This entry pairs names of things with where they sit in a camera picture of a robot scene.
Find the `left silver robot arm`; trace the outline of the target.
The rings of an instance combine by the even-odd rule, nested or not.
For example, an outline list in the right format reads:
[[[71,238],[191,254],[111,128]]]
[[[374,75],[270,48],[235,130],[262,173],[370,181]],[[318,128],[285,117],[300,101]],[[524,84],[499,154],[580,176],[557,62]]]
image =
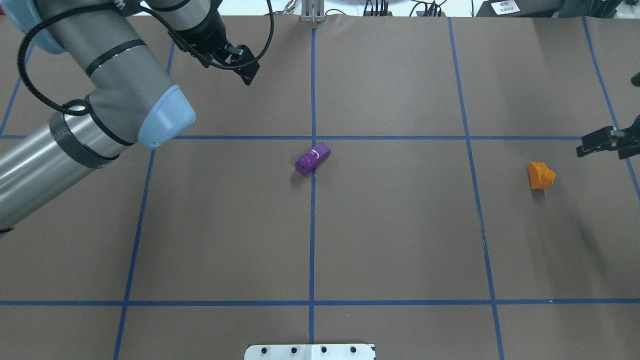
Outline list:
[[[179,50],[204,68],[233,71],[246,85],[258,61],[227,39],[219,0],[3,0],[24,37],[17,68],[24,86],[54,110],[46,125],[1,157],[1,235],[93,171],[140,143],[155,150],[192,125],[196,114],[128,18],[146,13]],[[69,53],[94,84],[60,105],[37,89],[26,70],[31,43]]]

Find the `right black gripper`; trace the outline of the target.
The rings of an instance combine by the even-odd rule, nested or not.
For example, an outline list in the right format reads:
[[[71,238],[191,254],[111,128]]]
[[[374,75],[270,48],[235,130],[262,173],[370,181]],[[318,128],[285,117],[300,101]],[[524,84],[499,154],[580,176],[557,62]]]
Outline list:
[[[640,154],[640,116],[626,129],[605,126],[582,136],[580,141],[576,147],[578,158],[602,151],[618,152],[620,160],[635,157]]]

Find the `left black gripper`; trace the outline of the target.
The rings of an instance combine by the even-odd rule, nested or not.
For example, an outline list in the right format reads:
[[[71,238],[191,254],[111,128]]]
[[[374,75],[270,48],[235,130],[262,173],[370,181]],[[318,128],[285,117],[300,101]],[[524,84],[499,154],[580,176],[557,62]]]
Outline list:
[[[173,36],[178,48],[189,53],[187,45],[199,53],[205,61],[199,59],[204,68],[213,62],[221,66],[238,67],[235,69],[245,85],[251,85],[259,71],[259,60],[246,45],[236,47],[227,39],[226,25],[220,14],[208,14],[198,25],[186,30],[177,30],[178,38]]]

